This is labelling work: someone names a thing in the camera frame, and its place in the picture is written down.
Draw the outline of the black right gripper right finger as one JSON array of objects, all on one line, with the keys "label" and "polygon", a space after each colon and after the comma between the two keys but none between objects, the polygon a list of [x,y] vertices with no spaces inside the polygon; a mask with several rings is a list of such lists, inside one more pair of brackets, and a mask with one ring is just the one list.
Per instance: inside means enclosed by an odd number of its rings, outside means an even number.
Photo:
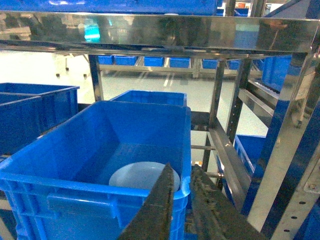
[{"label": "black right gripper right finger", "polygon": [[199,165],[191,169],[191,205],[199,240],[265,240]]}]

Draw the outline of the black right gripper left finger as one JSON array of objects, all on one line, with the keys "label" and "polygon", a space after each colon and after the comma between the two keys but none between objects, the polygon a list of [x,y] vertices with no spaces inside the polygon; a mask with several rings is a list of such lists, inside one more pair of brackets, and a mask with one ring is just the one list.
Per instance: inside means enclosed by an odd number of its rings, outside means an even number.
[{"label": "black right gripper left finger", "polygon": [[119,240],[168,240],[173,211],[174,170],[167,163]]}]

